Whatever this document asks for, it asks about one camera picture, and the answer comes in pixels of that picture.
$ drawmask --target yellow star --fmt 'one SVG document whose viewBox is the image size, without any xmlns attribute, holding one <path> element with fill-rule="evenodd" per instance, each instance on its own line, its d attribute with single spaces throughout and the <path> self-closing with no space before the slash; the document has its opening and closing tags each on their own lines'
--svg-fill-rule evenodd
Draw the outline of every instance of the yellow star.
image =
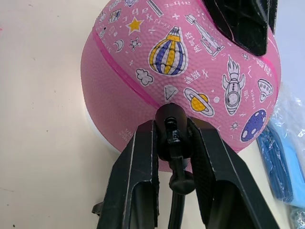
<svg viewBox="0 0 305 229">
<path fill-rule="evenodd" d="M 128 35 L 132 34 L 134 31 L 141 32 L 140 25 L 143 21 L 144 20 L 138 21 L 135 17 L 133 17 L 132 22 L 126 25 L 126 27 L 129 28 Z"/>
</svg>

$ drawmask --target cloud graphic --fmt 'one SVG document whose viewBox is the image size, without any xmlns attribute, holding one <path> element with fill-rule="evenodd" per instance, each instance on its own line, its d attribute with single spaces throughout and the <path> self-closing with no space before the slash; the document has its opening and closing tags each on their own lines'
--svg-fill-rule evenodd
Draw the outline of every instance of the cloud graphic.
<svg viewBox="0 0 305 229">
<path fill-rule="evenodd" d="M 144 87 L 153 83 L 153 77 L 149 75 L 149 72 L 147 70 L 138 68 L 135 72 L 137 75 L 137 79 Z"/>
</svg>

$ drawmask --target planet graphic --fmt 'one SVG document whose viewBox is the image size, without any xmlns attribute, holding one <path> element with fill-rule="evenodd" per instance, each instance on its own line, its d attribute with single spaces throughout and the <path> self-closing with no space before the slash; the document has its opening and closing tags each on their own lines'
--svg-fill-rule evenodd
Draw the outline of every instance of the planet graphic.
<svg viewBox="0 0 305 229">
<path fill-rule="evenodd" d="M 190 101 L 190 106 L 194 111 L 200 112 L 207 117 L 214 116 L 214 109 L 210 105 L 209 97 L 207 95 L 198 93 L 192 88 L 185 88 L 184 96 Z"/>
<path fill-rule="evenodd" d="M 247 142 L 253 139 L 257 133 L 262 129 L 266 120 L 266 111 L 261 109 L 255 112 L 248 120 L 247 124 L 245 125 L 242 135 L 241 141 Z"/>
<path fill-rule="evenodd" d="M 167 36 L 152 48 L 148 62 L 155 72 L 167 76 L 178 76 L 186 70 L 188 55 L 180 27 L 174 26 Z"/>
</svg>

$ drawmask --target blue cloth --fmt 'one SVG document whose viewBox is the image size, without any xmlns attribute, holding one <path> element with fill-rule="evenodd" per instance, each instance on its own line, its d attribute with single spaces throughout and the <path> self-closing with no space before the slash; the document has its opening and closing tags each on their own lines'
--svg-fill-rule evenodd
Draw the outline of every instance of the blue cloth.
<svg viewBox="0 0 305 229">
<path fill-rule="evenodd" d="M 288 165 L 293 190 L 293 200 L 290 204 L 296 207 L 305 208 L 305 178 L 295 147 L 287 136 L 286 131 L 282 127 L 274 124 L 276 120 L 271 119 L 270 122 L 280 137 Z"/>
<path fill-rule="evenodd" d="M 283 145 L 270 123 L 258 136 L 257 142 L 275 197 L 286 203 L 291 203 L 293 201 L 293 188 Z"/>
</svg>

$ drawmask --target black cable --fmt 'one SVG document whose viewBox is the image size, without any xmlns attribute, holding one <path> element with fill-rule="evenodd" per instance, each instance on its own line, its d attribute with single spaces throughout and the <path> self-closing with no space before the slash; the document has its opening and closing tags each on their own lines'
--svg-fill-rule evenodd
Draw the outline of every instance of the black cable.
<svg viewBox="0 0 305 229">
<path fill-rule="evenodd" d="M 173 191 L 172 208 L 168 229 L 180 229 L 184 212 L 185 195 Z"/>
</svg>

